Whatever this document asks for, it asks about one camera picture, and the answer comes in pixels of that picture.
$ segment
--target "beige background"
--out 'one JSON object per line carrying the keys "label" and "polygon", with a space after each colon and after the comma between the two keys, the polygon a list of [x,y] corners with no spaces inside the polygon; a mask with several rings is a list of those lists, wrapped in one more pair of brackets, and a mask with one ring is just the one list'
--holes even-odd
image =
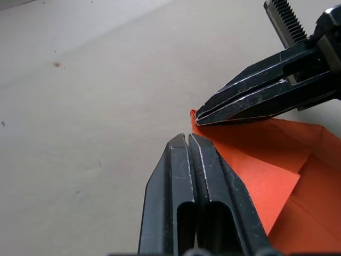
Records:
{"label": "beige background", "polygon": [[[291,3],[310,34],[338,1]],[[144,187],[167,140],[191,131],[191,108],[282,49],[260,0],[0,11],[1,255],[136,252]],[[332,101],[284,117],[340,136],[339,110]]]}

